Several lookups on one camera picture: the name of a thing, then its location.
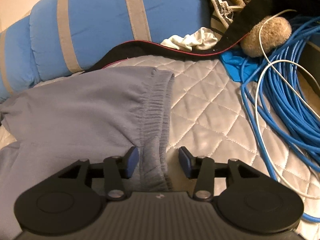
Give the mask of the grey fleece garment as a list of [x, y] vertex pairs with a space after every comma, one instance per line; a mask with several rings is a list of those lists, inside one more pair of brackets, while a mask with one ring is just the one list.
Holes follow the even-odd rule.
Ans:
[[174, 74], [153, 67], [108, 67], [42, 85], [1, 104], [15, 142], [1, 149], [1, 239], [21, 228], [14, 202], [25, 190], [79, 159], [101, 162], [139, 150], [130, 190], [168, 191]]

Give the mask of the grey quilted bedspread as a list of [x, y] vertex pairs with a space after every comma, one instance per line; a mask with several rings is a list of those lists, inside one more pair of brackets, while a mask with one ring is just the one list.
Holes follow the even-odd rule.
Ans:
[[[255, 136], [240, 95], [240, 84], [227, 74], [217, 60], [177, 61], [161, 56], [141, 56], [116, 63], [116, 67], [154, 67], [175, 76], [171, 95], [170, 134], [165, 152], [170, 185], [191, 190], [193, 182], [184, 178], [178, 166], [177, 150], [185, 146], [195, 155], [224, 162], [237, 158], [266, 172]], [[48, 85], [57, 79], [39, 83]], [[15, 142], [1, 125], [1, 149]]]

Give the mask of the bright blue cloth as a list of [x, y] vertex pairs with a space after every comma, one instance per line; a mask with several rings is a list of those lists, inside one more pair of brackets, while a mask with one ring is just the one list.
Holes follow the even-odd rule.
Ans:
[[261, 58], [249, 57], [241, 49], [231, 49], [220, 54], [220, 61], [233, 81], [244, 82], [260, 66]]

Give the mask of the white crumpled cloth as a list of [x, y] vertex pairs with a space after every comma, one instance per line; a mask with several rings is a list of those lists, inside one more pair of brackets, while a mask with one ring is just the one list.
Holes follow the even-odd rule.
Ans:
[[201, 27], [198, 31], [193, 34], [187, 34], [185, 37], [178, 35], [172, 35], [171, 37], [164, 39], [161, 42], [162, 46], [186, 51], [193, 52], [197, 50], [212, 49], [222, 36], [211, 29]]

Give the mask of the blue pillow left grey-striped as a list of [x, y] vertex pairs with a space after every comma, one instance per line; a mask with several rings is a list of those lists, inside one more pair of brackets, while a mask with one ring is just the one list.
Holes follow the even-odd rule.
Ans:
[[40, 82], [26, 16], [1, 32], [1, 102]]

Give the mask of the blue pillow grey-striped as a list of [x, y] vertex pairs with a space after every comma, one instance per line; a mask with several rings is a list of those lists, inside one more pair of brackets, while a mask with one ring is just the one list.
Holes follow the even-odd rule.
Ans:
[[1, 32], [1, 102], [40, 82], [26, 16]]
[[40, 0], [31, 10], [40, 80], [86, 70], [131, 40], [161, 43], [210, 25], [207, 0]]

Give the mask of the blue pillow right grey-striped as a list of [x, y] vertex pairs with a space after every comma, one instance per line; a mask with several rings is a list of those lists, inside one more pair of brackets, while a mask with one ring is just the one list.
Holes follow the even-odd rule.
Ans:
[[40, 80], [86, 70], [131, 40], [161, 43], [210, 25], [207, 0], [40, 0], [31, 10]]

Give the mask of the tan fuzzy plush ball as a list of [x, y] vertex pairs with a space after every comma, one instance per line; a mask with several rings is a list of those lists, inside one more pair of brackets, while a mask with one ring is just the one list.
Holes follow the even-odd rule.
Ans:
[[256, 24], [241, 41], [241, 48], [247, 56], [263, 56], [259, 40], [261, 40], [263, 49], [267, 54], [272, 49], [283, 45], [291, 36], [292, 28], [287, 19], [279, 16], [271, 20], [269, 18], [271, 16], [265, 17]]

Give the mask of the black bag red trim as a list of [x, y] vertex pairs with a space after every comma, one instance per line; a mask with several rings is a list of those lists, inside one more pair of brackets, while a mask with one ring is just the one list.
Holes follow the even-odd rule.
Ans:
[[279, 13], [285, 9], [296, 10], [302, 16], [319, 16], [319, 0], [251, 0], [236, 16], [233, 23], [223, 34], [212, 50], [185, 52], [162, 46], [155, 42], [135, 40], [127, 41], [112, 48], [93, 67], [92, 72], [116, 62], [145, 55], [163, 56], [177, 60], [207, 60], [223, 53], [239, 43], [264, 17]]

